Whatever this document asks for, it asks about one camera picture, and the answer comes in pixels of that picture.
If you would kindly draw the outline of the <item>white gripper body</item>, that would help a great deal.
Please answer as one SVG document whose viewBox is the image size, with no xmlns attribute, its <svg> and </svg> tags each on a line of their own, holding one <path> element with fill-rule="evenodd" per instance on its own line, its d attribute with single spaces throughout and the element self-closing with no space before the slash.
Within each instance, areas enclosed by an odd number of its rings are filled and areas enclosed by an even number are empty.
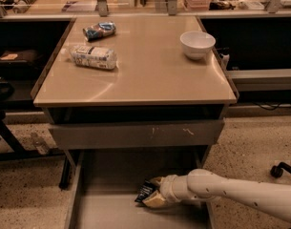
<svg viewBox="0 0 291 229">
<path fill-rule="evenodd" d="M 177 179 L 177 175 L 169 175 L 163 177 L 159 185 L 159 193 L 167 204 L 179 203 L 180 199 L 176 197 L 173 185 Z"/>
</svg>

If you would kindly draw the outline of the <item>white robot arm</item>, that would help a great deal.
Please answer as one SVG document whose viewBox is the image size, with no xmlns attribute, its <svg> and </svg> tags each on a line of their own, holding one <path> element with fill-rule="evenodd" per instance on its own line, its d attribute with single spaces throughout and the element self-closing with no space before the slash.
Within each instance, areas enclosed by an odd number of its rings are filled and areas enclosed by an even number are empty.
<svg viewBox="0 0 291 229">
<path fill-rule="evenodd" d="M 151 183 L 156 190 L 142 200 L 149 208 L 228 198 L 291 223 L 291 185 L 221 177 L 204 169 L 185 176 L 155 177 Z"/>
</svg>

